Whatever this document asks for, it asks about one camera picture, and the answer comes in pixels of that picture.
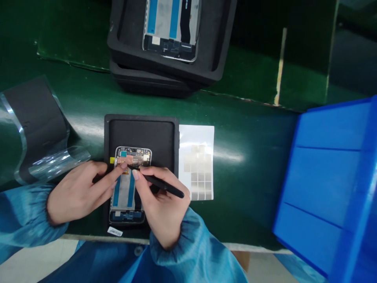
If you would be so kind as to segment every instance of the blue bin compartment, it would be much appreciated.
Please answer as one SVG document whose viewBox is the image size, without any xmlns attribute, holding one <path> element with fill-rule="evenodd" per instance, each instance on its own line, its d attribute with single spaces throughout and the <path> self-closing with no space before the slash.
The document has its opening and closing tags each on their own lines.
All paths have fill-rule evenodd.
<svg viewBox="0 0 377 283">
<path fill-rule="evenodd" d="M 300 116 L 274 233 L 330 282 L 377 282 L 377 96 Z"/>
</svg>

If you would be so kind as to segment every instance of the floor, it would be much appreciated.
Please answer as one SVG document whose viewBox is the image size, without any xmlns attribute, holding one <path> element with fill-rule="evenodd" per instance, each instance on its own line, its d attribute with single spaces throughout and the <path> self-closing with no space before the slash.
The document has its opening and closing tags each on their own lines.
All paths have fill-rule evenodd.
<svg viewBox="0 0 377 283">
<path fill-rule="evenodd" d="M 76 245 L 76 240 L 59 239 L 19 251 L 0 265 L 1 283 L 38 282 L 65 263 L 75 252 Z M 273 254 L 251 253 L 247 270 L 249 282 L 297 282 Z"/>
</svg>

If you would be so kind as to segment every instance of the stacked foam tray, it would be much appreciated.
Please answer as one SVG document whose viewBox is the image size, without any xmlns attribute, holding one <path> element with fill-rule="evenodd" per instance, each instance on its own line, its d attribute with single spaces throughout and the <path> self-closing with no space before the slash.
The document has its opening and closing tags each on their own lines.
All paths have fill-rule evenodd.
<svg viewBox="0 0 377 283">
<path fill-rule="evenodd" d="M 202 0 L 197 57 L 187 63 L 143 50 L 147 0 L 113 0 L 107 43 L 114 79 L 127 92 L 179 98 L 219 81 L 236 4 L 237 0 Z"/>
</svg>

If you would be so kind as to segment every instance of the person's right hand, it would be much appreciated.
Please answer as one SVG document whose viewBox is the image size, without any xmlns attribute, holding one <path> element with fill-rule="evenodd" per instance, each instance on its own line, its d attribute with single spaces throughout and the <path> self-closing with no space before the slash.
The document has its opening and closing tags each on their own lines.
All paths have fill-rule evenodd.
<svg viewBox="0 0 377 283">
<path fill-rule="evenodd" d="M 170 250 L 181 235 L 181 223 L 190 204 L 190 191 L 167 168 L 140 167 L 140 172 L 132 170 L 149 226 L 161 246 L 165 250 Z M 154 175 L 164 180 L 180 189 L 185 197 L 179 198 L 163 190 L 154 195 L 143 174 Z"/>
</svg>

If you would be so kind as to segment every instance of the wrist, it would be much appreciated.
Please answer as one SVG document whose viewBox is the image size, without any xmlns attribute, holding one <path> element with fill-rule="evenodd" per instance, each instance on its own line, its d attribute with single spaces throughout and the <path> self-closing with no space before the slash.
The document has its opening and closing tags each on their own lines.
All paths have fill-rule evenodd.
<svg viewBox="0 0 377 283">
<path fill-rule="evenodd" d="M 51 226 L 57 226 L 57 225 L 62 224 L 62 222 L 59 221 L 54 211 L 53 191 L 51 191 L 50 195 L 47 198 L 46 213 L 47 213 L 47 220 Z"/>
<path fill-rule="evenodd" d="M 166 251 L 172 250 L 179 241 L 181 236 L 181 227 L 175 231 L 170 231 L 170 233 L 164 233 L 164 235 L 157 238 L 162 248 Z"/>
</svg>

